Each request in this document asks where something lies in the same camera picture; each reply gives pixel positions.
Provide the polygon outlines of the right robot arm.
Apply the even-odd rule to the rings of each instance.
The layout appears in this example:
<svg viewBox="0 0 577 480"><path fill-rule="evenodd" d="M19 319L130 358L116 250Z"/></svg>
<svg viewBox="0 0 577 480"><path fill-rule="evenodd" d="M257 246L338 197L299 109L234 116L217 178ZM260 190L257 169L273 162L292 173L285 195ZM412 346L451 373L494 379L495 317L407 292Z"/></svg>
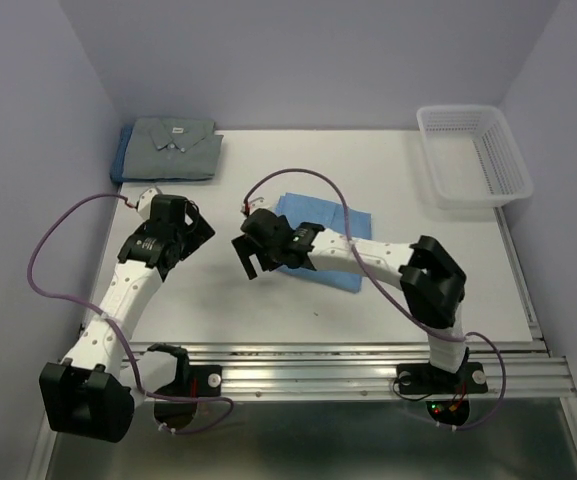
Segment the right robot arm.
<svg viewBox="0 0 577 480"><path fill-rule="evenodd" d="M428 336L431 384L450 390L463 380L467 347L460 310L466 274L435 238L422 236L411 244L349 238L316 223L292 228L285 216L258 208L232 245L249 279L257 277L251 261L256 257L264 271L351 273L400 290L403 312Z"/></svg>

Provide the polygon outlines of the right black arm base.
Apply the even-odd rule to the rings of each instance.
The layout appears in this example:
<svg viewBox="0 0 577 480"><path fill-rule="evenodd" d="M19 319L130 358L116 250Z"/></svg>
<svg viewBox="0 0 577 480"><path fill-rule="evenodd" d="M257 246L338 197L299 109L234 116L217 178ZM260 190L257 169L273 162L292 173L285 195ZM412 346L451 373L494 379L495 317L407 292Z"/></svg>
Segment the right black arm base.
<svg viewBox="0 0 577 480"><path fill-rule="evenodd" d="M446 372L429 363L400 364L394 383L404 396L461 393L485 394L489 391L483 366L467 362L456 373Z"/></svg>

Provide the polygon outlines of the light blue long sleeve shirt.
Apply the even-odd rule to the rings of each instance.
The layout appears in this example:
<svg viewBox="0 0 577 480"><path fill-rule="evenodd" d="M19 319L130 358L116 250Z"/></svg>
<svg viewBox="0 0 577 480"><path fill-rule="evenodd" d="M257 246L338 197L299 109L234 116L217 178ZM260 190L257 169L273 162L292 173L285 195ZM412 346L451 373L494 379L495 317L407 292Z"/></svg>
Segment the light blue long sleeve shirt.
<svg viewBox="0 0 577 480"><path fill-rule="evenodd" d="M302 223L318 224L329 232L328 240L335 232L337 239L341 239L342 243L345 242L345 214L340 203L296 193L285 193L278 199L273 211L277 216L285 216L293 229ZM371 213L349 208L348 219L354 237L367 240L373 238ZM331 270L313 271L307 268L290 269L287 266L279 267L277 271L300 280L353 294L361 291L362 276L356 273Z"/></svg>

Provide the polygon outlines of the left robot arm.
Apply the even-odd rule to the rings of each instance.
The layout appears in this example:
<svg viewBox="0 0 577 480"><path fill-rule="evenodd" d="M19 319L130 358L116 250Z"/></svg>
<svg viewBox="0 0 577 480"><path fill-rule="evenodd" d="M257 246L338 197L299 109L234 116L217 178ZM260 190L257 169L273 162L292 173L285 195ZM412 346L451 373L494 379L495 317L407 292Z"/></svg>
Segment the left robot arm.
<svg viewBox="0 0 577 480"><path fill-rule="evenodd" d="M39 386L52 430L116 443L146 398L189 395L199 382L182 347L153 344L128 370L121 365L148 303L169 272L213 237L198 206L156 188L134 204L142 224L124 242L100 305L63 359L48 363Z"/></svg>

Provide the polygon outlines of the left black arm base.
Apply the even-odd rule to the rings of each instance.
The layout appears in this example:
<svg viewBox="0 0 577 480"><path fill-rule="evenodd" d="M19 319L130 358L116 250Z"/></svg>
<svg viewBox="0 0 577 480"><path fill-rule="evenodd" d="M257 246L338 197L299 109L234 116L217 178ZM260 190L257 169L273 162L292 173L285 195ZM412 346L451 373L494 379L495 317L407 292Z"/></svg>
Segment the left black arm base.
<svg viewBox="0 0 577 480"><path fill-rule="evenodd" d="M221 395L219 365L190 365L181 372L174 364L142 371L142 383L151 393L166 397L216 398Z"/></svg>

